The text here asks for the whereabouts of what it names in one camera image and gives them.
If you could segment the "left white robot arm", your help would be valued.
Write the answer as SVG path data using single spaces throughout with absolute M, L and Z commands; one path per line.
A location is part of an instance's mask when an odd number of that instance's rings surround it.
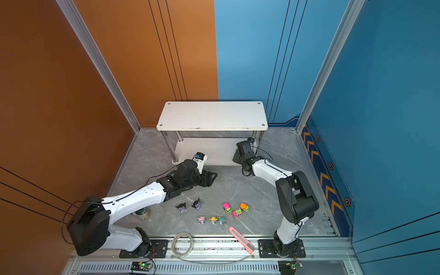
M 134 191 L 113 197 L 93 195 L 86 198 L 66 225 L 77 255 L 120 250 L 135 258 L 150 256 L 152 242 L 142 228 L 122 228 L 115 222 L 145 207 L 169 201 L 196 186 L 210 187 L 217 173 L 206 171 L 203 166 L 203 162 L 186 159 Z

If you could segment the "black purple figurine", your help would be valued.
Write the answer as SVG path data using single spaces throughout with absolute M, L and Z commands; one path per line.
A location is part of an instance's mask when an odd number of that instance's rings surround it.
M 197 200 L 195 200 L 193 202 L 193 204 L 191 205 L 192 208 L 199 210 L 201 208 L 201 200 L 200 198 L 198 198 Z
M 184 213 L 187 211 L 186 203 L 180 203 L 178 206 L 175 206 L 180 213 Z

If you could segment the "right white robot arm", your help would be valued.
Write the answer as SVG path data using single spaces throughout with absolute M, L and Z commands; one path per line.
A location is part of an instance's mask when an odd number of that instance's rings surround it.
M 306 174 L 284 170 L 256 155 L 249 140 L 237 143 L 233 162 L 241 165 L 243 172 L 262 178 L 276 188 L 283 214 L 273 237 L 277 256 L 305 258 L 304 244 L 298 233 L 319 210 L 319 201 Z

